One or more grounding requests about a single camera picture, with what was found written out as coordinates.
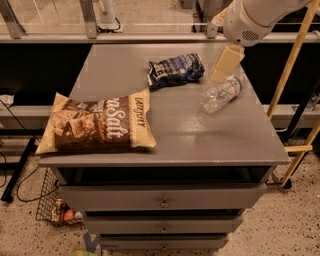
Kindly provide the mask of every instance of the gray dresser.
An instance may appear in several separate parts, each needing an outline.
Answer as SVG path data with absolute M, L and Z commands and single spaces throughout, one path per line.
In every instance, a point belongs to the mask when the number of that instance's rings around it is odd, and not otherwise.
M 51 154 L 39 164 L 60 181 L 59 194 L 84 216 L 108 250 L 217 249 L 289 158 L 250 82 L 211 117 L 199 112 L 222 43 L 94 45 L 70 97 L 95 101 L 147 87 L 148 61 L 195 52 L 199 83 L 151 92 L 153 149 Z M 241 67 L 234 70 L 240 73 Z

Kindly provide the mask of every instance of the sea salt chips bag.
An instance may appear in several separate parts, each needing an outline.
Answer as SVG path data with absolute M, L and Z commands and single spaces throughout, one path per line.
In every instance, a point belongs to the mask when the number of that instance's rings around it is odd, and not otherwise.
M 36 154 L 154 147 L 146 113 L 149 90 L 121 98 L 77 102 L 56 93 Z

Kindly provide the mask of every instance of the wire basket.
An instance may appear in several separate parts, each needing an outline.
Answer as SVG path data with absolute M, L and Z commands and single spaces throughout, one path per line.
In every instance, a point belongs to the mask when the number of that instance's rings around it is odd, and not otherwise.
M 49 169 L 47 169 L 43 179 L 42 188 L 41 188 L 40 200 L 39 200 L 39 204 L 36 212 L 36 220 L 47 221 L 48 223 L 57 227 L 62 225 L 73 225 L 73 224 L 82 223 L 82 218 L 77 218 L 77 219 L 62 221 L 62 222 L 55 222 L 51 220 L 52 209 L 55 205 L 55 201 L 61 198 L 57 191 L 58 187 L 59 185 L 58 185 L 57 178 Z

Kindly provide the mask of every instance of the speckled floor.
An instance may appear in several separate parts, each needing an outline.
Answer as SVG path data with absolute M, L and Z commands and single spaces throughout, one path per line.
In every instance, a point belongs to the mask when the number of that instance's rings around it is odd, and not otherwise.
M 10 140 L 3 140 L 1 152 L 8 161 L 19 158 L 25 140 L 18 140 L 14 146 Z M 0 255 L 70 255 L 73 249 L 86 249 L 84 235 L 86 228 L 82 224 L 55 227 L 45 221 L 36 220 L 39 200 L 22 202 L 40 195 L 45 169 L 38 169 L 18 184 L 37 167 L 37 158 L 30 156 L 16 187 L 13 190 L 12 203 L 0 203 Z M 287 166 L 275 170 L 282 177 Z M 219 251 L 130 251 L 114 252 L 114 256 L 315 256 L 320 254 L 320 159 L 309 152 L 298 170 L 292 176 L 293 186 L 289 190 L 279 185 L 269 185 L 267 192 L 253 208 L 247 209 L 243 223 L 229 234 L 229 242 Z M 4 182 L 3 170 L 0 171 L 0 183 Z M 0 188 L 2 195 L 5 187 Z M 110 255 L 101 252 L 98 255 Z
M 18 12 L 24 11 L 22 22 L 31 32 L 84 32 L 82 17 L 66 13 L 65 0 L 56 0 L 55 6 L 51 0 L 20 0 L 10 1 Z M 126 32 L 144 32 L 148 26 L 154 32 L 163 23 L 182 23 L 187 25 L 171 26 L 170 32 L 180 32 L 190 26 L 192 22 L 191 10 L 181 9 L 180 0 L 151 1 L 144 0 L 143 8 L 139 8 L 141 0 L 115 0 L 116 15 L 123 24 L 127 24 Z M 73 13 L 79 12 L 78 0 L 69 0 L 74 8 Z M 152 20 L 153 25 L 142 25 L 145 20 Z M 25 140 L 2 140 L 0 152 L 7 161 L 16 161 L 21 155 Z M 288 166 L 280 166 L 275 170 L 277 177 L 287 170 Z M 37 168 L 37 158 L 30 156 L 13 190 L 12 203 L 0 202 L 0 256 L 17 255 L 70 255 L 73 249 L 86 249 L 84 235 L 88 234 L 82 224 L 55 227 L 52 224 L 36 220 L 39 197 L 45 175 L 45 168 L 40 168 L 21 184 Z M 320 159 L 310 152 L 299 166 L 298 171 L 291 178 L 293 187 L 289 190 L 279 185 L 269 185 L 267 192 L 251 209 L 244 214 L 243 223 L 232 234 L 229 242 L 219 251 L 188 250 L 188 251 L 130 251 L 115 252 L 114 256 L 315 256 L 320 255 Z M 0 195 L 8 184 L 12 172 L 8 170 L 5 182 L 4 171 L 0 170 Z M 107 251 L 101 252 L 97 246 L 98 255 L 111 255 Z

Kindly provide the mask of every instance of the plastic water bottle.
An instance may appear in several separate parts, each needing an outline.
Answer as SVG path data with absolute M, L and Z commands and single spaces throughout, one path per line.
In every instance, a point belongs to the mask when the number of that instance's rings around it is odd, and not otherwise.
M 200 95 L 200 107 L 205 113 L 211 114 L 225 106 L 239 95 L 246 83 L 244 75 L 230 75 L 222 83 L 206 89 Z

